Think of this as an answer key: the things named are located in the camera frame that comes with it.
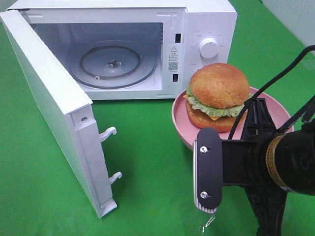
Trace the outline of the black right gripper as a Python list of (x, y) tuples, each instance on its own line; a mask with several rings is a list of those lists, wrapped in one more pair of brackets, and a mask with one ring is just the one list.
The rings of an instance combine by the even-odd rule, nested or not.
[(245, 187), (258, 222), (257, 236), (281, 236), (287, 193), (271, 179), (265, 154), (274, 137), (275, 124), (264, 98), (256, 98), (248, 108), (241, 140), (223, 140), (224, 185)]

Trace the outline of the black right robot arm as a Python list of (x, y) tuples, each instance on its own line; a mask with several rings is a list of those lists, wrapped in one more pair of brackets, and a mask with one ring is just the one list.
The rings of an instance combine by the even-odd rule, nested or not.
[(239, 140), (222, 144), (223, 181), (244, 188), (257, 235), (279, 236), (288, 192), (315, 193), (315, 101), (276, 128), (264, 99), (246, 103)]

